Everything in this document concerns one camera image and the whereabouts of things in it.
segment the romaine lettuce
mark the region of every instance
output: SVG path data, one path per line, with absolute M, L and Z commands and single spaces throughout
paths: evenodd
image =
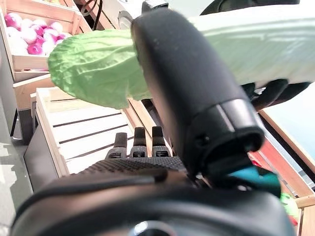
M 189 19 L 239 84 L 277 78 L 313 81 L 315 14 L 297 6 L 241 9 Z M 127 98 L 150 98 L 129 30 L 104 30 L 64 40 L 48 59 L 51 79 L 68 94 L 116 109 Z

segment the wooden slat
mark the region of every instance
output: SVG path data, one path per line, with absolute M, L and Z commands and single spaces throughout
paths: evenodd
M 50 80 L 50 74 L 13 84 L 18 110 L 31 108 L 30 94 L 36 92 L 36 88 L 54 86 Z
M 132 148 L 133 145 L 133 139 L 128 140 L 127 142 L 127 155 L 130 154 L 130 150 Z M 89 166 L 91 166 L 92 164 L 96 163 L 97 161 L 103 160 L 105 159 L 108 151 L 110 149 L 112 149 L 113 147 L 108 147 L 106 149 L 97 151 L 95 153 L 86 155 L 86 156 L 82 156 L 82 157 L 77 157 L 71 160 L 68 160 L 66 162 L 69 172 L 72 173 L 78 173 L 86 168 L 88 168 Z
M 280 134 L 280 136 L 290 145 L 290 147 L 299 155 L 307 166 L 315 173 L 315 160 L 294 140 L 292 136 L 286 133 L 285 129 L 277 124 L 264 110 L 260 114 L 266 121 Z
M 2 9 L 2 13 L 6 14 L 6 0 L 0 0 L 0 7 Z
M 315 206 L 304 208 L 301 236 L 315 235 Z
M 1 5 L 2 7 L 5 7 L 5 0 L 1 0 Z M 7 32 L 6 32 L 6 25 L 5 25 L 5 20 L 4 20 L 4 13 L 5 11 L 2 11 L 2 9 L 0 9 L 0 30 L 1 30 L 1 34 L 2 34 L 2 38 L 3 38 L 3 42 L 4 42 L 4 46 L 6 49 L 6 54 L 9 60 L 9 64 L 11 69 L 13 69 L 13 61 L 12 61 L 12 54 L 10 51 L 10 45 L 8 42 L 8 38 L 7 38 Z
M 75 141 L 60 144 L 60 154 L 65 160 L 73 158 L 90 151 L 103 148 L 107 145 L 113 144 L 115 141 L 116 133 L 125 132 L 127 137 L 133 137 L 133 133 L 129 126 L 124 126 L 122 128 L 117 128 L 100 134 L 88 136 Z
M 48 57 L 46 56 L 16 56 L 12 55 L 13 69 L 15 71 L 27 70 L 27 69 L 42 69 L 48 70 L 47 64 Z
M 279 151 L 266 139 L 263 147 L 258 151 L 276 168 L 281 177 L 289 184 L 299 197 L 313 194 L 312 189 L 305 183 L 296 170 L 285 160 Z
M 36 90 L 36 107 L 39 122 L 43 128 L 43 132 L 50 150 L 51 156 L 56 167 L 56 171 L 59 177 L 69 174 L 64 158 L 59 152 L 60 146 L 57 144 L 53 132 L 52 126 L 47 117 L 48 111 L 46 109 L 46 101 L 49 97 L 49 92 L 45 88 L 38 88 Z
M 108 107 L 92 106 L 77 110 L 50 113 L 49 117 L 52 125 L 76 122 L 105 115 L 116 114 L 117 110 Z
M 64 101 L 52 101 L 47 104 L 47 110 L 51 112 L 59 112 L 59 111 L 69 111 L 76 110 L 85 107 L 93 107 L 94 104 L 88 103 L 79 99 L 69 100 L 68 102 Z
M 47 75 L 49 71 L 22 71 L 14 72 L 14 82 L 21 82 L 38 76 Z
M 144 107 L 141 101 L 136 101 L 133 99 L 129 99 L 130 104 L 132 105 L 133 109 L 136 111 L 137 115 L 139 116 L 141 122 L 143 123 L 144 127 L 149 132 L 150 136 L 152 137 L 152 127 L 155 126 L 155 122 L 151 118 L 149 112 Z
M 298 208 L 315 205 L 315 194 L 295 199 Z
M 64 142 L 66 140 L 117 127 L 122 124 L 126 124 L 126 119 L 122 114 L 119 114 L 54 127 L 53 132 L 58 142 Z
M 297 226 L 296 226 L 296 236 L 300 236 L 301 234 L 301 222 L 302 221 L 302 210 L 299 209 L 299 216 L 297 219 Z
M 72 31 L 71 31 L 72 35 L 77 34 L 77 32 L 79 30 L 79 26 L 80 26 L 81 20 L 82 20 L 81 13 L 80 12 L 76 12 L 74 14 L 74 17 L 73 17 L 73 26 L 72 26 Z

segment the green object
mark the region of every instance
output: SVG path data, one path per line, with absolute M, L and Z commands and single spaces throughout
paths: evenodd
M 299 218 L 299 208 L 294 198 L 287 193 L 281 193 L 280 201 L 288 215 L 293 216 L 296 220 Z
M 64 40 L 48 59 L 51 79 L 68 94 L 121 109 L 127 97 L 150 98 L 129 30 L 104 30 Z
M 315 47 L 315 17 L 311 9 L 252 7 L 189 20 L 240 85 L 255 82 L 260 87 L 276 78 L 294 83 L 314 80 L 315 50 L 310 49 Z M 167 30 L 171 23 L 163 24 Z M 67 38 L 50 54 L 48 66 L 56 86 L 90 103 L 122 109 L 128 97 L 151 98 L 128 29 Z

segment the black plastic housing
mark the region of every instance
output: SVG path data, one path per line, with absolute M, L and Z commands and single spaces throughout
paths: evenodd
M 157 9 L 135 19 L 131 32 L 157 111 L 191 174 L 261 147 L 262 123 L 246 94 L 183 16 Z

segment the wooden crate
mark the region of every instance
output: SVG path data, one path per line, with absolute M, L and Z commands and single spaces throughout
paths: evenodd
M 105 158 L 115 135 L 126 132 L 128 153 L 135 127 L 143 126 L 129 107 L 105 108 L 76 99 L 58 88 L 38 88 L 36 111 L 59 176 L 77 173 Z
M 60 22 L 64 31 L 71 34 L 78 34 L 92 31 L 81 13 L 69 7 L 58 6 L 51 3 L 37 1 L 1 1 L 0 27 L 6 47 L 7 56 L 11 66 L 14 81 L 22 81 L 48 73 L 46 56 L 17 56 L 11 53 L 4 14 L 9 12 L 18 13 L 22 18 L 31 20 L 42 19 L 51 24 L 54 21 Z

